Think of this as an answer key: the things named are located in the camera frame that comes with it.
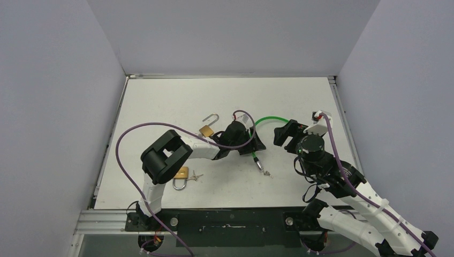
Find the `cable lock silver keys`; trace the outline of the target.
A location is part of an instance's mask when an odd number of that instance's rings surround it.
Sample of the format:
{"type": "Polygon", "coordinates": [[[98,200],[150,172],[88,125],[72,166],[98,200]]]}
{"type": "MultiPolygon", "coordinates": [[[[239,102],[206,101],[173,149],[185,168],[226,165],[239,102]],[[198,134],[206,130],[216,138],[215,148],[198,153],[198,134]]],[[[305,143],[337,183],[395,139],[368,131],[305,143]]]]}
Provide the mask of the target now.
{"type": "Polygon", "coordinates": [[[271,173],[270,173],[269,171],[267,171],[267,170],[262,171],[262,174],[263,174],[264,176],[266,176],[266,177],[273,178],[273,175],[271,175],[271,173]]]}

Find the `long shackle brass padlock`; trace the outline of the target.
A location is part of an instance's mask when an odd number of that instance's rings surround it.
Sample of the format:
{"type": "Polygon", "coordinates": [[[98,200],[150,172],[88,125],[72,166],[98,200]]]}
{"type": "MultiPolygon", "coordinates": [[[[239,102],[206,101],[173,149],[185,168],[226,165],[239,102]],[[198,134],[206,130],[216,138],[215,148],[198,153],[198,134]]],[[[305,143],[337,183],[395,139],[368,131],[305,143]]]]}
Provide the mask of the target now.
{"type": "Polygon", "coordinates": [[[204,122],[204,126],[199,129],[199,136],[203,138],[208,138],[214,134],[213,129],[211,128],[218,120],[219,115],[217,113],[212,113],[205,117],[202,121],[204,122]]]}

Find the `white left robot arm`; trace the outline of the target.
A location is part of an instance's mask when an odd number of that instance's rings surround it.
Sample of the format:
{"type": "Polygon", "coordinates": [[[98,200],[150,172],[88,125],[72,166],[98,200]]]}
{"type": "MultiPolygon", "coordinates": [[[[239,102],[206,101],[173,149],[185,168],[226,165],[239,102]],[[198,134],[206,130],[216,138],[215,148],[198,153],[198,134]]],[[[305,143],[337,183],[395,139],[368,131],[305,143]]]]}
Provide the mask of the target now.
{"type": "Polygon", "coordinates": [[[232,121],[225,130],[208,138],[182,137],[176,130],[167,130],[140,156],[144,171],[144,199],[139,200],[139,224],[151,231],[158,227],[162,198],[167,182],[172,180],[189,159],[220,160],[236,150],[239,155],[265,150],[254,127],[232,121]]]}

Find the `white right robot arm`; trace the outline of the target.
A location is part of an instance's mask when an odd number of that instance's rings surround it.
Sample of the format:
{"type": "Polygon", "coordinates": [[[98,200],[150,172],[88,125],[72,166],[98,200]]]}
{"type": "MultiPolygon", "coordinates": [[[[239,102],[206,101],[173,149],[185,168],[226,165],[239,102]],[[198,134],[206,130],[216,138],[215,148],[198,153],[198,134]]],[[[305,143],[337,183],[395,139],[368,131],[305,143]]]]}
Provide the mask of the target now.
{"type": "Polygon", "coordinates": [[[361,222],[312,197],[302,212],[305,227],[339,233],[375,256],[435,255],[438,236],[413,226],[378,195],[360,171],[339,158],[330,119],[325,114],[316,117],[311,126],[290,120],[274,129],[274,145],[283,146],[287,138],[291,141],[284,148],[296,155],[294,166],[301,168],[298,174],[366,219],[361,222]]]}

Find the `green cable lock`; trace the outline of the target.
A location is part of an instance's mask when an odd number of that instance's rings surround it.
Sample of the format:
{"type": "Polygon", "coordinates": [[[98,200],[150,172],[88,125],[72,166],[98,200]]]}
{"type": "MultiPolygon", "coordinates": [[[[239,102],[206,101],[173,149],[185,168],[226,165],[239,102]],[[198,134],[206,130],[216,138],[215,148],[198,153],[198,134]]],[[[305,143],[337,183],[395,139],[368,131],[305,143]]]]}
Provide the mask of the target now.
{"type": "MultiPolygon", "coordinates": [[[[255,126],[260,132],[265,132],[265,135],[270,137],[272,125],[277,125],[277,124],[285,125],[288,121],[289,121],[288,119],[278,117],[278,116],[265,116],[265,117],[258,119],[255,122],[255,126]]],[[[264,170],[262,163],[260,162],[259,158],[257,157],[256,152],[252,152],[252,158],[253,158],[253,161],[256,164],[257,168],[259,169],[259,171],[261,173],[263,173],[264,175],[266,175],[266,171],[264,170]]]]}

